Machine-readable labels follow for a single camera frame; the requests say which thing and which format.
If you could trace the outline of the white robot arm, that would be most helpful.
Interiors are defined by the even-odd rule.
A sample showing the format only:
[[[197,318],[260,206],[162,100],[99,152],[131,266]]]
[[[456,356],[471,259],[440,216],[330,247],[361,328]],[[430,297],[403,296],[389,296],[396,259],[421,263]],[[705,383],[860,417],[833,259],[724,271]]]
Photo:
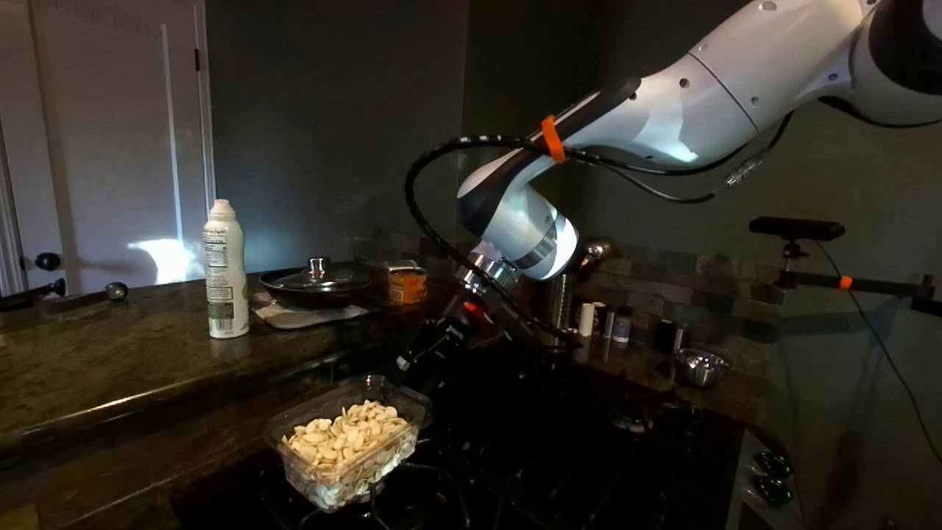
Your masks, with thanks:
[[[562,162],[692,175],[731,160],[811,100],[840,100],[883,128],[942,122],[942,0],[752,0],[674,66],[589,94],[499,153],[456,193],[478,247],[459,256],[464,293],[397,359],[414,387],[440,380],[443,356],[486,321],[555,349],[562,331],[528,316],[514,275],[550,281],[580,255],[577,227],[534,179]]]

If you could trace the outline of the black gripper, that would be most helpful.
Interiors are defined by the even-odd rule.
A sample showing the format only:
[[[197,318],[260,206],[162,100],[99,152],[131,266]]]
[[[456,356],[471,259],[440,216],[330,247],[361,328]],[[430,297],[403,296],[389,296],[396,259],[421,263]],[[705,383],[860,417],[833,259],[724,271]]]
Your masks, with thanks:
[[[509,336],[508,305],[471,268],[440,318],[428,318],[411,349],[396,356],[396,377],[433,397],[467,366],[469,353]]]

